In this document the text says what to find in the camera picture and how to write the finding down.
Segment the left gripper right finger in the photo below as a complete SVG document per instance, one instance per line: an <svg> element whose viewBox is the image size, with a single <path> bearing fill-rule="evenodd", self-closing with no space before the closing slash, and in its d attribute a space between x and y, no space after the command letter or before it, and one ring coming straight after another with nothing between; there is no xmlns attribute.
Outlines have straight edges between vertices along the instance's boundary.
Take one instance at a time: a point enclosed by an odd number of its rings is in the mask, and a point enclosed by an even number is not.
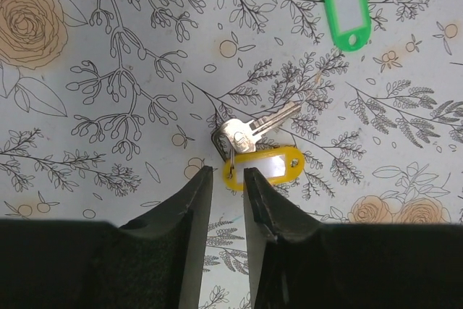
<svg viewBox="0 0 463 309"><path fill-rule="evenodd" d="M254 308L460 308L462 227L324 224L244 171Z"/></svg>

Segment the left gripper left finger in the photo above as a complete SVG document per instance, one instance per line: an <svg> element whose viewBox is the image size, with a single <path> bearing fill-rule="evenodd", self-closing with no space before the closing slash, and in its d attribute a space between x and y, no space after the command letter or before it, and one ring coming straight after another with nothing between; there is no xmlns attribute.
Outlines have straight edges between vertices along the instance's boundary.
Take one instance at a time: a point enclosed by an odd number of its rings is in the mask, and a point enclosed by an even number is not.
<svg viewBox="0 0 463 309"><path fill-rule="evenodd" d="M105 221L1 221L3 308L196 308L213 170L160 205Z"/></svg>

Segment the yellow tag key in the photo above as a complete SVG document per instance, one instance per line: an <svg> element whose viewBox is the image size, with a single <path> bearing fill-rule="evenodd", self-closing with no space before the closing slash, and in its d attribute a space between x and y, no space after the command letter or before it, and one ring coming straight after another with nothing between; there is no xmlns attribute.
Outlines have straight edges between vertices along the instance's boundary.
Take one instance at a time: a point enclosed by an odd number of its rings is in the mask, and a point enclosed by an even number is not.
<svg viewBox="0 0 463 309"><path fill-rule="evenodd" d="M275 113L243 122L238 118L224 122L211 135L212 143L224 161L224 184L234 191L244 189L244 170L257 168L272 184L291 182L301 175L305 158L294 146L259 150L258 142L286 120L298 114L301 105L289 101Z"/></svg>

